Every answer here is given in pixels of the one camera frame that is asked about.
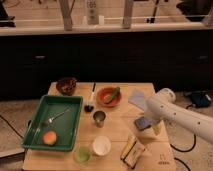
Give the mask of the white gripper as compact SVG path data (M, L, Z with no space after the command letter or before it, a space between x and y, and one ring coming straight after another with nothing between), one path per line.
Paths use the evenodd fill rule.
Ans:
M161 116L153 113L150 110L147 110L145 112L145 117L152 124L152 128L153 128L155 135L159 135L161 133L161 128L162 128L162 126L159 123L163 120L163 118Z

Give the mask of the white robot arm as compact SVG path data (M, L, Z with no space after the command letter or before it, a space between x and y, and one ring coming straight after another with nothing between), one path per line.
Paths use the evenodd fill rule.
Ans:
M151 122L155 133L160 133L159 123L168 119L213 144L213 117L177 106L175 100L176 95L169 88L161 89L146 100L147 110L144 115Z

